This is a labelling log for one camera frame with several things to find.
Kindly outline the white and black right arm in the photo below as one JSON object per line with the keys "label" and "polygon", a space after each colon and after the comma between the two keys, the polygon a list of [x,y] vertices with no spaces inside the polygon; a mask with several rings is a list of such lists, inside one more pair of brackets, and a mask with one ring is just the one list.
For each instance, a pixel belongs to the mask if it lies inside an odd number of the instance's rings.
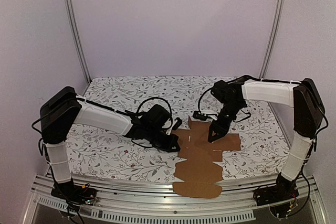
{"label": "white and black right arm", "polygon": [[209,126],[207,140],[210,143],[227,135],[238,112],[246,108],[249,101],[264,101],[291,110],[292,140],[286,161],[275,184],[257,188],[254,199],[262,206],[298,197],[297,179],[304,176],[304,166],[317,149],[319,133],[329,126],[314,81],[311,78],[301,81],[258,79],[244,75],[230,81],[219,80],[209,92],[222,104]]}

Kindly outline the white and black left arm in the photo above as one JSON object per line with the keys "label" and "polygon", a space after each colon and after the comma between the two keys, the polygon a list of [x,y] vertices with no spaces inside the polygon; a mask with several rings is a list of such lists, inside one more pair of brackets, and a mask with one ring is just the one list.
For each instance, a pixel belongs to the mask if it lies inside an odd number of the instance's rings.
{"label": "white and black left arm", "polygon": [[31,126],[40,134],[52,196],[87,204],[97,194],[93,180],[176,181],[179,114],[160,97],[119,104],[128,109],[91,101],[67,86],[41,106]]}

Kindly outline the brown cardboard box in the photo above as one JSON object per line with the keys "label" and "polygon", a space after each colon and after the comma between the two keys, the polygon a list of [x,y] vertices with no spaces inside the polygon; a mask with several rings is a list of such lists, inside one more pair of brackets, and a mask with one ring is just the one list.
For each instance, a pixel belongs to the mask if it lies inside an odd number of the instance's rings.
{"label": "brown cardboard box", "polygon": [[211,199],[218,197],[222,187],[217,185],[223,180],[224,151],[240,151],[238,134],[226,136],[208,142],[210,123],[188,119],[189,129],[177,129],[180,151],[178,157],[183,160],[175,164],[173,190],[183,197]]}

